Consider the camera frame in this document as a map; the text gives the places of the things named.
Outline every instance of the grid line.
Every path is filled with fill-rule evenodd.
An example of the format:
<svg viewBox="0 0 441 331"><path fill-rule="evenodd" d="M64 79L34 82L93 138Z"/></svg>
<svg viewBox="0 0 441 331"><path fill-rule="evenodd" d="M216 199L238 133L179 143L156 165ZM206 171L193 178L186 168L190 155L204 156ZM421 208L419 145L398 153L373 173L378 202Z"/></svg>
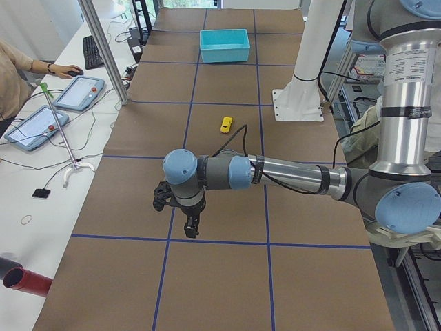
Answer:
<svg viewBox="0 0 441 331"><path fill-rule="evenodd" d="M260 102L260 80L259 80L259 60L257 52L257 34L256 34L256 11L253 10L253 23L254 23L254 47L256 48L256 78L257 78L257 97L259 102L259 126L260 126L260 146L262 150L262 155L265 155L265 145L263 137L263 117L262 117L262 106ZM267 231L267 256L268 256L268 283L269 283L269 306L271 310L271 330L276 331L276 315L274 312L274 291L273 291L273 272L272 272L272 261L271 261L271 239L269 233L269 215L268 215L268 195L267 186L263 186L263 194L265 199L265 227Z"/></svg>
<svg viewBox="0 0 441 331"><path fill-rule="evenodd" d="M201 33L201 31L169 31L169 30L160 30L160 29L153 29L152 32L169 32L169 33ZM256 29L254 28L254 32L248 32L248 34L275 34L275 35L288 35L288 36L298 36L303 35L303 32L256 32Z"/></svg>
<svg viewBox="0 0 441 331"><path fill-rule="evenodd" d="M208 14L208 10L205 10L205 17L204 17L204 24L203 24L203 28L205 28L205 24L207 22L207 14ZM201 58L201 51L199 50L199 54L198 54L198 63L196 64L196 72L194 73L194 82L193 82L193 90L192 90L192 98L190 101L190 107L188 110L188 118L187 118L187 126L185 128L185 136L184 136L184 142L183 142L183 148L185 148L185 144L187 143L187 135L188 135L188 128L189 128L189 123L190 123L190 118L192 116L192 107L193 107L193 98L194 98L194 91L196 89L196 80L198 77L198 68L199 68L199 59ZM167 244L165 246L165 252L164 252L164 261L163 261L163 268L161 271L161 280L159 282L159 287L158 287L158 297L156 299L156 307L155 307L155 312L154 312L154 319L153 319L153 324L152 324L152 331L156 331L156 322L158 319L158 314L159 314L159 308L160 308L160 303L161 303L161 295L162 295L162 289L163 289L163 283L164 283L164 277L165 277L165 269L167 266L167 257L168 257L168 250L170 247L170 239L172 237L172 228L173 228L173 220L174 220L174 211L175 208L173 208L172 210L172 216L170 218L170 226L168 229L168 235L167 235Z"/></svg>
<svg viewBox="0 0 441 331"><path fill-rule="evenodd" d="M149 157L149 156L130 156L130 155L111 155L111 154L105 154L103 157L108 159L146 159L146 160L162 160L164 157ZM292 161L295 163L301 163L301 164L320 164L320 165L331 165L332 162L326 162L326 161ZM337 166L345 166L345 162L336 162Z"/></svg>
<svg viewBox="0 0 441 331"><path fill-rule="evenodd" d="M273 105L259 105L258 103L222 103L222 102L195 102L195 101L190 101L190 102L169 102L169 101L138 101L138 100L131 100L134 103L154 103L154 104L159 104L159 105L167 105L167 104L178 104L178 105L215 105L215 106L254 106L254 107L258 107L258 106L262 106L262 107L272 107Z"/></svg>
<svg viewBox="0 0 441 331"><path fill-rule="evenodd" d="M139 61L141 64L199 64L200 66L215 66L213 63L203 63L203 62L178 62L178 61ZM255 63L239 63L230 62L227 66L255 66ZM259 64L262 67L294 67L294 64Z"/></svg>
<svg viewBox="0 0 441 331"><path fill-rule="evenodd" d="M227 240L204 240L204 239L174 239L174 238L151 238L151 237L124 237L106 236L102 234L72 234L71 237L83 239L104 240L132 240L132 241L160 241L163 243L202 243L207 245L241 245L241 246L268 246L267 242L260 241L227 241ZM297 247L297 248L331 248L341 250L370 250L368 245L332 245L326 243L269 243L271 247Z"/></svg>
<svg viewBox="0 0 441 331"><path fill-rule="evenodd" d="M169 224L169 228L168 228L167 241L166 241L167 243L165 244L165 251L164 251L163 267L161 270L161 278L159 280L159 286L158 286L158 296L156 298L156 305L155 305L155 309L154 309L152 331L156 330L156 323L158 321L159 305L161 303L161 294L162 294L163 284L164 284L165 269L167 267L168 249L170 246L170 237L172 236L174 211L175 211L175 208L173 208L172 215L170 217L170 224Z"/></svg>

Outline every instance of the wrist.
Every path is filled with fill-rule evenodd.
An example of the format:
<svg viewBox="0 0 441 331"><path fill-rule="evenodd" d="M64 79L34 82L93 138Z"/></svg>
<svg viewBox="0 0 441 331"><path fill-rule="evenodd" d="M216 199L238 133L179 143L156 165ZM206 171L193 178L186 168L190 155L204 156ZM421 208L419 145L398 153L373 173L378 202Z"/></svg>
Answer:
<svg viewBox="0 0 441 331"><path fill-rule="evenodd" d="M48 70L48 72L50 73L50 74L55 74L55 71L54 70L51 70L51 66L53 66L54 64L53 63L48 63L48 66L47 66L47 70Z"/></svg>

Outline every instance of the tablet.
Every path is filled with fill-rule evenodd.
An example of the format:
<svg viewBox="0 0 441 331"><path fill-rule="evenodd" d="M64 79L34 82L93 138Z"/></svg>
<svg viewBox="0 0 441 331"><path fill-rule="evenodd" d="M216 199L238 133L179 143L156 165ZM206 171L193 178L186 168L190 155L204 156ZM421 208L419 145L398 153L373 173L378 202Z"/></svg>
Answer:
<svg viewBox="0 0 441 331"><path fill-rule="evenodd" d="M95 100L104 88L104 80L100 78L77 76L55 100L57 108L83 112Z"/></svg>
<svg viewBox="0 0 441 331"><path fill-rule="evenodd" d="M57 116L62 126L69 120L69 116L62 112L57 112ZM43 145L48 141L47 137L53 136L57 131L52 111L49 106L43 106L17 124L4 137L22 150L31 151Z"/></svg>

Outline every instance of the person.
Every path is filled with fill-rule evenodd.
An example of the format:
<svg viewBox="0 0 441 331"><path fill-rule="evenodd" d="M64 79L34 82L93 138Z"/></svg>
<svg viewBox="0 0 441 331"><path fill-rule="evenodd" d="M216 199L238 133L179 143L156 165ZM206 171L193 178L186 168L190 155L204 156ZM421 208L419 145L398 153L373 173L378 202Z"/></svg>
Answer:
<svg viewBox="0 0 441 331"><path fill-rule="evenodd" d="M441 151L441 46L438 47L435 58L433 85L430 105L432 116L427 125L426 145L424 148L424 162L429 162L429 157ZM351 132L360 131L378 122L382 107L382 97L377 103L368 108L362 118L354 123ZM367 169L377 159L378 139L380 126L374 126L364 132L350 136L342 141L346 161L351 168Z"/></svg>
<svg viewBox="0 0 441 331"><path fill-rule="evenodd" d="M53 74L62 79L69 79L72 78L68 75L69 71L80 72L81 68L34 60L0 39L0 137L14 121L31 93L30 87L17 70Z"/></svg>

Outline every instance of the green handle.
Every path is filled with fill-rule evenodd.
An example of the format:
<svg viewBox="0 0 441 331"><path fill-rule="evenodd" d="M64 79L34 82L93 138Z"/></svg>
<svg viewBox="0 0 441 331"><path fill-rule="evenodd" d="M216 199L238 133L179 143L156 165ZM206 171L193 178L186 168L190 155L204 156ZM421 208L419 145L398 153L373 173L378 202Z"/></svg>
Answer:
<svg viewBox="0 0 441 331"><path fill-rule="evenodd" d="M49 92L49 90L48 90L48 84L47 83L40 83L40 87L41 87L41 90L43 91L43 93L46 93L51 98L54 98L54 95L51 92Z"/></svg>

